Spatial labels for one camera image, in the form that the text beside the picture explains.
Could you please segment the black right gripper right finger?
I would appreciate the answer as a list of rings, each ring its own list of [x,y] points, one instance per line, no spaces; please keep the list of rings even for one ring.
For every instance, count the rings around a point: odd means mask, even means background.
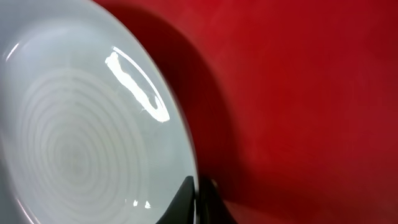
[[[199,180],[198,214],[199,224],[237,224],[214,183],[204,177]]]

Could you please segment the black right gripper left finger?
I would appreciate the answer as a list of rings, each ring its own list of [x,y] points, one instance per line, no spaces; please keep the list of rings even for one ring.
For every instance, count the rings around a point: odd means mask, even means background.
[[[187,176],[156,224],[194,224],[195,195],[194,179]]]

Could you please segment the light blue plate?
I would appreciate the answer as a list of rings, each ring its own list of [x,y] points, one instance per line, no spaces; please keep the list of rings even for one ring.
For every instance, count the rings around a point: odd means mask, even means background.
[[[198,192],[184,118],[93,1],[1,2],[1,222],[157,223]]]

